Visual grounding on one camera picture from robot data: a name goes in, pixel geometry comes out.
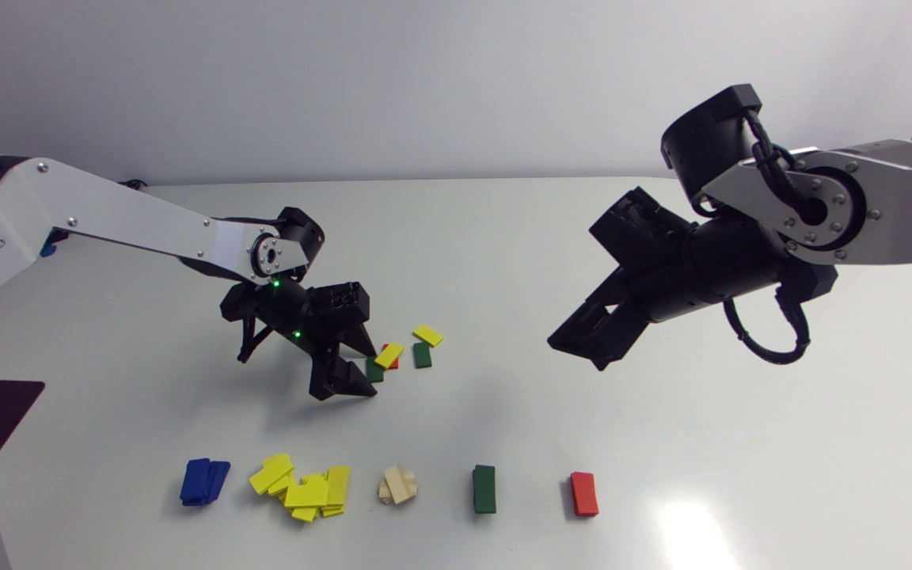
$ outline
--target blue block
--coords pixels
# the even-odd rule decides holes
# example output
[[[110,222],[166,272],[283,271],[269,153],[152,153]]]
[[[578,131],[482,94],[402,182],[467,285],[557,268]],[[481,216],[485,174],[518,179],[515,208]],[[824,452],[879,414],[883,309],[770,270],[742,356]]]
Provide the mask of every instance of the blue block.
[[[210,459],[192,459],[188,462],[185,466],[185,478],[181,482],[181,494],[178,494],[182,504],[206,498],[209,473]]]
[[[231,470],[230,462],[210,462],[209,473],[207,473],[207,503],[212,503],[217,500],[217,497],[220,497],[220,490],[224,487],[224,479],[227,477],[228,470]]]

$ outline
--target yellow block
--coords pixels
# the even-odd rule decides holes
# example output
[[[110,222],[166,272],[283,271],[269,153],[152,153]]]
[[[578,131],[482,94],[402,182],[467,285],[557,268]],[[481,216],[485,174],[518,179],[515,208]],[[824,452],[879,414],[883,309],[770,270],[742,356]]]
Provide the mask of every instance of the yellow block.
[[[256,494],[261,495],[269,490],[269,486],[272,486],[281,477],[288,475],[293,468],[294,465],[291,463],[290,455],[271,455],[271,457],[263,459],[263,469],[258,470],[256,475],[249,477],[249,483],[256,490]]]
[[[301,479],[301,484],[291,488],[283,498],[286,508],[325,507],[329,498],[329,483],[322,479],[322,473],[314,473]]]
[[[282,462],[285,458],[287,459],[287,461],[291,460],[291,457],[288,454],[269,455],[268,458],[263,459],[263,466],[274,465],[274,463]]]
[[[424,340],[424,342],[430,344],[432,348],[439,346],[439,343],[441,343],[442,340],[445,340],[444,336],[437,333],[431,327],[428,327],[428,325],[421,325],[420,327],[413,329],[413,336],[417,336],[417,338]]]
[[[344,505],[347,502],[347,483],[351,480],[351,468],[347,465],[334,465],[326,472],[329,483],[329,495],[326,504]]]
[[[283,491],[287,491],[290,487],[297,487],[298,482],[294,480],[294,470],[291,469],[287,472],[287,475],[280,477],[276,480],[276,483],[271,484],[267,489],[267,493],[271,495],[279,495]]]
[[[305,523],[311,523],[319,515],[319,507],[304,507],[291,510],[291,516],[297,520],[304,520]]]
[[[399,355],[403,352],[403,345],[399,343],[389,343],[389,345],[382,349],[382,352],[376,358],[375,363],[382,368],[388,368],[392,366],[392,363],[399,358]]]

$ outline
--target pile of yellow blocks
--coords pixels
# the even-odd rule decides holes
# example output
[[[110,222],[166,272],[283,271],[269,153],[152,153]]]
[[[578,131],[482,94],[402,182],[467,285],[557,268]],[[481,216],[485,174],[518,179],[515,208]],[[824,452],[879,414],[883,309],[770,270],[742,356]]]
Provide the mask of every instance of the pile of yellow blocks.
[[[335,465],[325,473],[301,477],[298,483],[290,455],[276,454],[263,459],[263,469],[249,477],[249,483],[257,495],[279,499],[294,519],[311,523],[319,513],[323,517],[344,514],[350,479],[350,466]]]

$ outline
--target black cable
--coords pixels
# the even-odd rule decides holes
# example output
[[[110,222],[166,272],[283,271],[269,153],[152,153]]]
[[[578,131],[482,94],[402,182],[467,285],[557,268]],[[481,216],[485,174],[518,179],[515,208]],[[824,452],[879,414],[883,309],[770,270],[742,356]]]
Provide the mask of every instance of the black cable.
[[[138,178],[131,178],[131,180],[121,181],[119,184],[127,185],[129,188],[133,188],[133,190],[141,190],[142,187],[149,185],[146,184],[145,181],[139,180]]]
[[[808,335],[808,319],[804,316],[804,311],[800,309],[800,303],[790,302],[781,292],[776,293],[776,302],[781,308],[783,317],[786,317],[786,321],[793,327],[793,332],[797,335],[796,346],[790,352],[772,351],[755,342],[741,324],[737,307],[734,307],[734,299],[725,300],[724,313],[727,314],[727,322],[730,322],[731,328],[738,333],[738,340],[745,343],[745,346],[757,357],[773,364],[790,364],[804,356],[804,351],[811,343],[811,337]]]
[[[752,131],[752,136],[757,141],[752,145],[752,156],[755,158],[755,166],[762,173],[762,179],[766,183],[769,191],[783,204],[790,206],[797,212],[801,219],[811,217],[811,211],[808,210],[808,200],[797,192],[797,188],[790,180],[786,169],[779,165],[779,159],[788,162],[788,166],[793,166],[795,159],[785,148],[773,144],[770,141],[770,135],[766,133],[765,127],[762,126],[759,115],[746,109],[745,120]]]

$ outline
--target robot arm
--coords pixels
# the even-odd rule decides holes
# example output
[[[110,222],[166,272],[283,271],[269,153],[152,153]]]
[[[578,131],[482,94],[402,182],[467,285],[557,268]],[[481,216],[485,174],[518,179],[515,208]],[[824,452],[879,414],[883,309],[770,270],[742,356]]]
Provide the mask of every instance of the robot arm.
[[[298,284],[325,240],[304,212],[285,208],[272,220],[207,217],[62,163],[0,156],[0,286],[35,262],[57,230],[165,253],[200,273],[238,281],[221,310],[226,320],[242,321],[239,360],[269,333],[282,333],[312,356],[312,396],[376,393],[357,366],[339,357],[340,343],[375,354],[361,284]],[[257,321],[268,326],[258,335]]]
[[[912,142],[807,150],[793,157],[795,169],[788,172],[793,185],[825,206],[818,223],[804,223],[792,207],[774,199],[753,161],[732,166],[696,200],[716,200],[755,218],[804,262],[912,263]]]
[[[761,107],[750,85],[736,85],[666,130],[663,158],[712,219],[688,223],[641,188],[627,192],[590,228],[619,267],[551,347],[603,371],[652,322],[723,303],[753,353],[788,364],[811,342],[800,304],[829,292],[834,264],[912,263],[912,143],[788,152],[768,140]],[[735,309],[735,297],[774,284],[797,336],[786,353],[755,343]]]

